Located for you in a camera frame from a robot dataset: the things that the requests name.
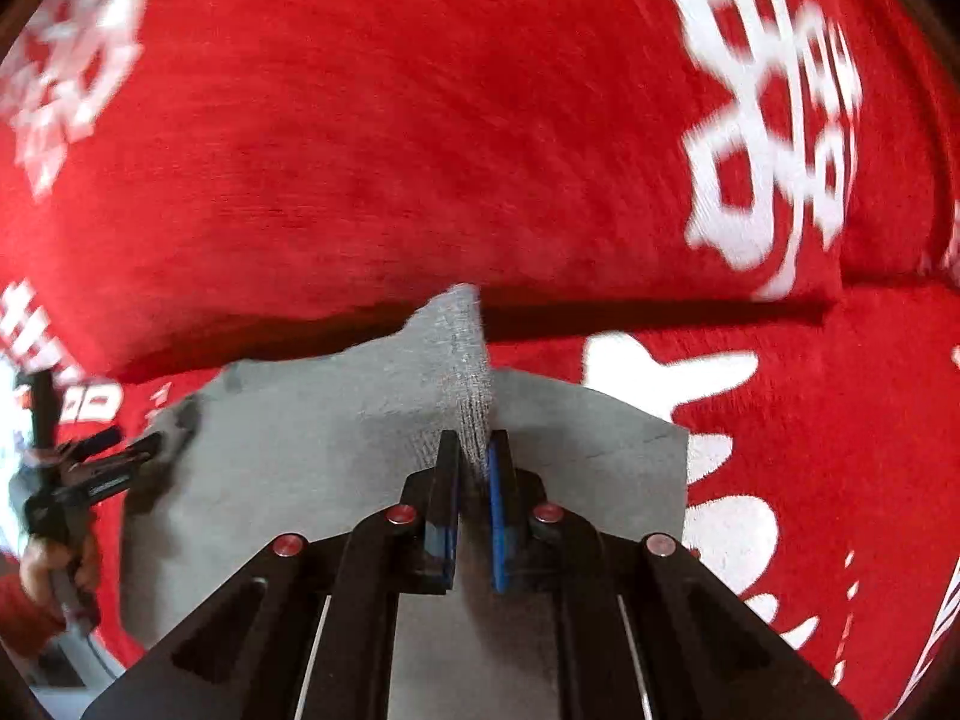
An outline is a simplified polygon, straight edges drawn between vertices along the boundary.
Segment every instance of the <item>red fabric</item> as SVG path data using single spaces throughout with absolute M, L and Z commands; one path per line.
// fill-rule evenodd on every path
M 885 717 L 935 653 L 918 664 L 941 605 L 943 620 L 956 616 L 946 600 L 951 579 L 952 593 L 960 589 L 957 328 L 960 298 L 947 288 L 856 288 L 823 325 L 635 333 L 649 365 L 617 347 L 593 350 L 593 364 L 647 397 L 647 408 L 670 400 L 656 392 L 671 387 L 651 365 L 666 365 L 671 380 L 680 373 L 671 364 L 720 355 L 698 371 L 709 381 L 711 367 L 736 364 L 731 352 L 757 357 L 742 384 L 673 412 L 695 435 L 731 438 L 728 459 L 689 487 L 685 541 L 725 579 L 742 575 L 744 554 L 760 560 L 762 573 L 741 595 L 775 596 L 776 630 L 819 618 L 800 652 L 827 678 L 843 662 L 839 689 L 866 720 Z M 495 343 L 491 360 L 579 382 L 585 342 Z M 776 549 L 764 567 L 767 509 Z
M 33 659 L 64 623 L 42 610 L 23 591 L 20 576 L 0 577 L 0 640 L 21 658 Z
M 774 0 L 751 1 L 774 22 Z M 676 410 L 733 441 L 691 503 L 774 512 L 776 552 L 745 592 L 778 600 L 781 630 L 817 617 L 803 654 L 830 676 L 843 661 L 840 688 L 878 719 L 956 559 L 958 420 L 942 396 L 956 387 L 956 302 L 854 290 L 823 327 L 724 328 L 716 305 L 675 301 L 757 298 L 794 244 L 795 277 L 766 297 L 803 310 L 837 298 L 842 276 L 942 261 L 957 103 L 896 1 L 784 1 L 794 36 L 819 12 L 827 50 L 811 50 L 810 73 L 796 60 L 798 94 L 776 68 L 760 74 L 757 165 L 731 146 L 718 185 L 727 211 L 771 218 L 733 223 L 724 248 L 697 240 L 716 218 L 691 226 L 704 192 L 689 145 L 734 93 L 691 53 L 679 0 L 51 0 L 0 70 L 0 336 L 66 383 L 124 383 L 115 413 L 107 391 L 99 412 L 80 403 L 65 439 L 114 419 L 136 435 L 165 383 L 169 401 L 210 373 L 154 377 L 346 346 L 462 280 L 482 287 L 495 338 L 593 322 L 647 328 L 659 362 L 755 351 L 742 385 Z M 734 58 L 748 55 L 757 25 L 731 4 L 713 12 Z M 806 172 L 838 139 L 842 218 L 824 197 L 794 215 L 782 186 L 768 200 L 752 186 L 751 167 L 769 178 L 776 162 L 770 134 L 786 143 L 800 121 Z M 650 329 L 678 316 L 707 326 Z M 579 380 L 583 342 L 493 357 Z M 131 664 L 121 506 L 99 512 L 101 635 Z
M 685 47 L 675 0 L 91 1 L 102 9 L 78 15 L 82 0 L 52 0 L 0 80 L 13 123 L 0 278 L 43 295 L 88 373 L 142 380 L 342 346 L 456 281 L 481 285 L 493 314 L 750 298 L 793 262 L 794 223 L 784 296 L 837 296 L 829 203 L 792 220 L 782 186 L 755 197 L 742 148 L 718 167 L 723 204 L 769 206 L 770 241 L 763 223 L 735 223 L 728 247 L 750 261 L 735 266 L 688 240 L 685 139 L 733 94 Z M 773 0 L 753 1 L 774 18 Z M 841 29 L 863 79 L 860 101 L 812 50 L 839 106 L 828 116 L 795 57 L 806 169 L 828 124 L 845 154 L 844 261 L 913 269 L 958 194 L 955 107 L 929 51 L 893 0 L 784 2 L 795 29 L 819 8 L 825 47 Z M 715 11 L 742 59 L 755 35 L 731 4 Z M 47 28 L 71 12 L 80 37 Z M 771 67 L 767 145 L 792 137 Z

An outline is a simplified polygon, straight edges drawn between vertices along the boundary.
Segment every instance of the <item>gray cloth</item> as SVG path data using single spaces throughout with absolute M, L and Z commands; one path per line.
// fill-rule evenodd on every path
M 397 501 L 408 473 L 432 464 L 440 429 L 481 424 L 482 408 L 464 417 L 460 403 L 465 391 L 477 402 L 488 392 L 472 367 L 478 358 L 462 347 L 449 354 L 457 344 L 438 330 L 445 324 L 432 305 L 395 336 L 327 358 L 242 362 L 200 392 L 200 432 L 174 488 L 126 523 L 122 614 L 131 634 L 155 643 L 277 533 L 349 531 Z M 450 370 L 454 358 L 462 370 Z M 685 431 L 516 371 L 494 371 L 493 392 L 494 426 L 510 430 L 515 462 L 541 474 L 552 499 L 618 535 L 680 533 Z M 496 596 L 487 552 L 467 529 L 454 590 L 400 600 L 395 720 L 556 716 L 549 604 Z

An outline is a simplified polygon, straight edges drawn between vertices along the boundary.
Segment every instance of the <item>white logo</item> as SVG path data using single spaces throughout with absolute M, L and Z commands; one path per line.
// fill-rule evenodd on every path
M 69 386 L 64 393 L 61 425 L 112 422 L 123 405 L 123 388 L 115 382 Z
M 960 200 L 953 204 L 953 228 L 941 266 L 947 271 L 953 283 L 960 287 Z
M 584 386 L 672 422 L 680 404 L 737 388 L 754 375 L 759 363 L 755 352 L 726 352 L 660 365 L 633 336 L 601 333 L 584 346 Z M 688 483 L 716 471 L 731 453 L 730 436 L 692 434 Z M 698 550 L 704 565 L 738 595 L 746 594 L 767 570 L 778 538 L 776 514 L 755 495 L 728 495 L 691 506 L 683 521 L 683 544 Z M 769 593 L 751 595 L 744 603 L 767 624 L 779 609 L 779 600 Z M 819 617 L 809 617 L 781 636 L 800 649 L 819 622 Z
M 825 23 L 812 2 L 804 2 L 791 22 L 786 0 L 770 0 L 776 18 L 771 23 L 757 11 L 757 0 L 674 1 L 691 60 L 733 94 L 730 105 L 683 137 L 693 180 L 686 241 L 690 247 L 716 248 L 735 271 L 755 268 L 773 250 L 774 189 L 779 189 L 793 208 L 792 229 L 781 266 L 755 297 L 782 298 L 796 278 L 805 207 L 812 207 L 824 247 L 843 226 L 845 199 L 856 172 L 853 118 L 862 100 L 859 74 L 842 30 Z M 720 31 L 717 10 L 727 5 L 741 19 L 747 49 L 731 46 Z M 827 61 L 827 42 L 835 74 Z M 812 170 L 805 158 L 800 60 L 810 98 L 827 114 L 827 124 L 814 143 Z M 760 96 L 774 74 L 784 76 L 789 88 L 790 141 L 769 131 L 760 109 Z M 846 114 L 843 124 L 841 108 Z M 746 210 L 725 203 L 718 170 L 738 151 L 746 151 L 750 159 L 752 205 Z
M 67 143 L 93 133 L 93 122 L 130 75 L 142 52 L 136 33 L 147 0 L 44 0 L 0 64 L 0 117 L 16 133 L 34 199 L 50 193 Z M 42 66 L 31 59 L 39 47 Z M 85 74 L 99 57 L 90 81 Z
M 933 663 L 934 648 L 937 642 L 947 635 L 947 631 L 949 631 L 953 623 L 956 622 L 958 615 L 960 615 L 960 560 L 957 560 L 957 564 L 953 567 L 953 574 L 947 583 L 947 594 L 944 595 L 943 603 L 940 605 L 937 616 L 933 620 L 933 630 L 930 632 L 930 638 L 926 642 L 925 647 L 923 647 L 923 651 L 920 653 L 920 659 L 917 661 L 917 665 L 910 675 L 909 681 L 906 683 L 904 694 L 901 696 L 899 702 L 896 702 L 896 707 L 893 707 L 890 714 L 887 715 L 887 720 L 890 720 L 894 712 L 904 705 L 904 701 L 906 701 L 910 693 L 913 692 L 913 688 L 920 683 L 923 675 L 925 675 L 926 671 L 930 668 L 930 664 Z
M 50 317 L 42 306 L 31 308 L 35 292 L 30 282 L 10 284 L 0 295 L 0 338 L 13 359 L 24 370 L 56 367 L 56 382 L 73 384 L 83 378 L 83 370 L 67 354 L 59 338 L 47 333 Z

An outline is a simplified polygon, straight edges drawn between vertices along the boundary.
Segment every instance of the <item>hand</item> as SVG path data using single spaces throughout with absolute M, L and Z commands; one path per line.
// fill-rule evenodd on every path
M 64 616 L 54 598 L 50 586 L 50 572 L 66 569 L 75 555 L 56 541 L 31 536 L 20 561 L 20 584 L 23 591 L 40 608 L 58 619 Z M 74 581 L 79 589 L 93 593 L 100 584 L 100 548 L 97 539 L 90 535 L 83 543 L 80 568 Z

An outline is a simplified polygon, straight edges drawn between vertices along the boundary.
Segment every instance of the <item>black machine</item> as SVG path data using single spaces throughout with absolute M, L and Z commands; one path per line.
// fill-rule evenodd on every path
M 563 720 L 858 717 L 674 538 L 598 533 L 550 503 L 503 431 L 488 469 L 493 584 L 552 596 Z M 398 597 L 453 587 L 463 476 L 444 432 L 395 506 L 334 538 L 277 536 L 83 720 L 384 720 Z M 42 718 L 28 698 L 3 717 Z

